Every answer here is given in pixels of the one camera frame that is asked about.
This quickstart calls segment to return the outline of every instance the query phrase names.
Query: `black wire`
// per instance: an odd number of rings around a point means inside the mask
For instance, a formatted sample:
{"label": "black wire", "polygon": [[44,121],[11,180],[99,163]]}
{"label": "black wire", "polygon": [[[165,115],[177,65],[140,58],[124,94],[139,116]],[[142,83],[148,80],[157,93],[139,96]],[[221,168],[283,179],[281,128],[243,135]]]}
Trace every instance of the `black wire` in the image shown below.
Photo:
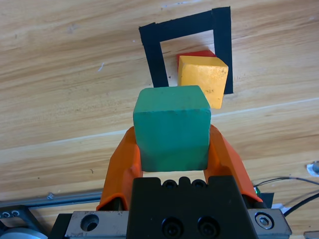
{"label": "black wire", "polygon": [[317,183],[315,181],[312,181],[312,180],[309,180],[309,179],[286,176],[286,177],[273,178],[273,179],[269,179],[269,180],[260,182],[260,183],[258,183],[256,185],[254,185],[254,187],[259,187],[259,186],[265,185],[267,183],[272,183],[272,182],[277,182],[277,181],[282,181],[282,180],[287,180],[287,179],[295,179],[295,180],[300,180],[300,181],[304,181],[304,182],[308,182],[308,183],[313,183],[313,184],[319,185],[319,183]]}
{"label": "black wire", "polygon": [[319,198],[319,193],[314,194],[313,196],[308,197],[308,198],[302,200],[301,202],[297,203],[292,208],[290,208],[288,211],[286,211],[284,213],[284,216],[285,217],[288,216],[290,213],[292,213],[293,211],[297,210],[299,207],[303,206],[304,204],[306,204],[306,203],[308,203],[308,202],[310,202],[310,201],[312,201],[313,199],[316,199],[316,198]]}

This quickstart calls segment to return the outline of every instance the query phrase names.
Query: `wood grain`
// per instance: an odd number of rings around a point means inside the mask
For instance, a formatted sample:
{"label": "wood grain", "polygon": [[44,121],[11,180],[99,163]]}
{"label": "wood grain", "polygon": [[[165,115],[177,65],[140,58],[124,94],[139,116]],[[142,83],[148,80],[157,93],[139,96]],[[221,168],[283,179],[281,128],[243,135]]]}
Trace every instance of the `wood grain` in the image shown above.
{"label": "wood grain", "polygon": [[[319,1],[0,4],[1,201],[102,188],[108,160],[133,124],[137,96],[152,87],[138,27],[229,5],[234,94],[212,112],[212,123],[241,155],[252,180],[310,178],[305,165],[319,155]],[[214,49],[211,31],[161,46],[170,85],[176,84],[176,54]],[[315,188],[291,181],[261,187],[276,192],[275,203],[283,204]],[[50,227],[58,213],[95,206],[36,214]],[[318,200],[287,217],[295,238],[319,230],[317,208]]]}

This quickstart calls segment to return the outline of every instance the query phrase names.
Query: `wooden block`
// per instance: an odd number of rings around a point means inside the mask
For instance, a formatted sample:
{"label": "wooden block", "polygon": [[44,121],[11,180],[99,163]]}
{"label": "wooden block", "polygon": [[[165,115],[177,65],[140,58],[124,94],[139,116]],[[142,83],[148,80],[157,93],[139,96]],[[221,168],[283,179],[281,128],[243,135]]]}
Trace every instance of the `wooden block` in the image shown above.
{"label": "wooden block", "polygon": [[142,170],[206,169],[210,117],[209,103],[199,86],[142,90],[133,113]]}
{"label": "wooden block", "polygon": [[181,53],[176,55],[177,59],[177,70],[179,68],[179,57],[180,56],[210,56],[210,57],[216,57],[216,55],[210,51],[210,50],[205,50],[205,51],[194,51],[194,52],[187,52],[187,53]]}
{"label": "wooden block", "polygon": [[198,85],[211,108],[220,109],[228,66],[217,57],[180,56],[178,85]]}

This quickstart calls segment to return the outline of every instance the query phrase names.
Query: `black square frame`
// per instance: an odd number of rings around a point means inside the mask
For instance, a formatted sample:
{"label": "black square frame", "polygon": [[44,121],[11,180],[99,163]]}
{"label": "black square frame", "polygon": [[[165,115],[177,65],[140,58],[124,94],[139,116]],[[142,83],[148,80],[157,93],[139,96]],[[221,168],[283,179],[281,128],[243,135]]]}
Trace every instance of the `black square frame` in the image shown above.
{"label": "black square frame", "polygon": [[191,16],[139,28],[154,87],[167,87],[160,42],[213,30],[215,55],[228,66],[225,94],[233,93],[230,7],[214,8]]}

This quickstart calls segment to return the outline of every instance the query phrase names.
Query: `gray aluminum profile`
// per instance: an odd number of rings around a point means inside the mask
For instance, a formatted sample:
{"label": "gray aluminum profile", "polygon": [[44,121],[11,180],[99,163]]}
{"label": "gray aluminum profile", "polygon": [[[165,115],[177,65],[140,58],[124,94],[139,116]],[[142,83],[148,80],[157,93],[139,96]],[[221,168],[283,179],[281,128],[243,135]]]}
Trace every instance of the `gray aluminum profile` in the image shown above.
{"label": "gray aluminum profile", "polygon": [[46,197],[38,198],[29,198],[23,200],[15,200],[10,202],[0,202],[0,208],[24,205],[30,209],[36,208],[48,208],[56,206],[66,206],[66,205],[75,205],[82,203],[95,203],[101,200],[102,190],[88,191],[88,192],[79,192],[79,193],[69,193],[54,195],[49,193]]}

